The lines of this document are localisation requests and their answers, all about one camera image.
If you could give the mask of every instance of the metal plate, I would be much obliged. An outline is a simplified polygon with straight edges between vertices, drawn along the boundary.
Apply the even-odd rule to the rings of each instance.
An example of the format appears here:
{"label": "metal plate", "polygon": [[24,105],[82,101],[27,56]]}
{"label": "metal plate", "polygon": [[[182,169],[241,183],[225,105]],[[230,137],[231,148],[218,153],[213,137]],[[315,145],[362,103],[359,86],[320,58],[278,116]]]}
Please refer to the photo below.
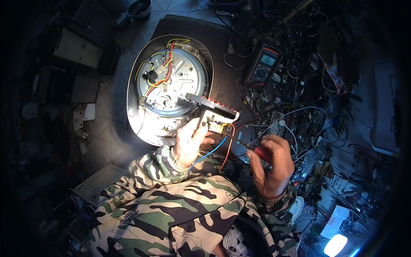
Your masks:
{"label": "metal plate", "polygon": [[[150,87],[143,74],[149,72],[153,65],[153,70],[158,75],[157,81],[167,77],[168,69],[162,64],[169,57],[168,51],[168,49],[157,51],[151,55],[151,60],[147,59],[140,68],[137,75],[140,97]],[[174,48],[171,67],[170,79],[148,95],[146,108],[161,117],[176,118],[190,113],[196,107],[195,103],[186,101],[185,95],[186,93],[202,95],[206,87],[206,75],[200,61],[182,49]]]}

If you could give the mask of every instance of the multimeter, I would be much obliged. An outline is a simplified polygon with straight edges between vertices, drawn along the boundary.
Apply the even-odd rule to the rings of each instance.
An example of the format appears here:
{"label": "multimeter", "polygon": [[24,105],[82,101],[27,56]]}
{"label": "multimeter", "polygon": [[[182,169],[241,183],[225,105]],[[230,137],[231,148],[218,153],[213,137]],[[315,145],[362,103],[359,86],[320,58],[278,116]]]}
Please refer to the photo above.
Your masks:
{"label": "multimeter", "polygon": [[249,86],[265,84],[280,63],[281,58],[282,54],[279,51],[262,44],[259,50],[254,52],[251,65],[245,69],[243,81]]}

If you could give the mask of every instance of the camouflage jacket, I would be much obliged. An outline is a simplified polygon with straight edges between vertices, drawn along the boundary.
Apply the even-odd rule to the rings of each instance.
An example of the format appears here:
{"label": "camouflage jacket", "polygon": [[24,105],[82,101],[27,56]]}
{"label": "camouflage jacket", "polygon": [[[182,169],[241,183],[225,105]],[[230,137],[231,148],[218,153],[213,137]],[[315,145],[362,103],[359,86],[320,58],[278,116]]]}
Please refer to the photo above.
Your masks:
{"label": "camouflage jacket", "polygon": [[[265,239],[266,255],[297,256],[301,233],[282,219],[295,200],[294,187],[278,199],[258,199],[218,173],[220,155],[203,160],[188,172],[172,148],[162,146],[133,161],[128,177],[101,192],[89,255],[206,257],[241,216],[257,228],[252,236]],[[227,173],[235,165],[224,168]]]}

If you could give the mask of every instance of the red screwdriver handle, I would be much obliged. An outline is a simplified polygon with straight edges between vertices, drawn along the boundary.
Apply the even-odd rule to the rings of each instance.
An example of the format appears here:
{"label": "red screwdriver handle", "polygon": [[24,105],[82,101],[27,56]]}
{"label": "red screwdriver handle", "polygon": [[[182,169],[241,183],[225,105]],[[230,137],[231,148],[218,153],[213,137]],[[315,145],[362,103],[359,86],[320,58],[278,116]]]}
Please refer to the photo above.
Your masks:
{"label": "red screwdriver handle", "polygon": [[254,152],[258,156],[260,156],[261,159],[265,160],[266,162],[272,165],[272,154],[268,151],[267,148],[262,147],[262,146],[257,146]]}

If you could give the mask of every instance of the hand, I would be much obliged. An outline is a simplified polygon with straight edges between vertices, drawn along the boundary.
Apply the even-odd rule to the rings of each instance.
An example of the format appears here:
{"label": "hand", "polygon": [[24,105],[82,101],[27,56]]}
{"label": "hand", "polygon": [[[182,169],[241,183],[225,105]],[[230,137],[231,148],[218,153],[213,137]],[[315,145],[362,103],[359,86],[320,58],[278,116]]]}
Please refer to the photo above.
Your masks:
{"label": "hand", "polygon": [[214,140],[206,138],[212,134],[208,127],[197,128],[200,118],[192,119],[184,127],[177,130],[177,139],[173,147],[174,156],[184,167],[189,167],[199,155],[201,144],[214,144]]}
{"label": "hand", "polygon": [[254,173],[254,182],[260,195],[267,199],[278,198],[287,186],[294,172],[288,141],[276,136],[263,136],[261,145],[272,154],[272,169],[264,173],[260,157],[252,150],[247,150],[250,166]]}

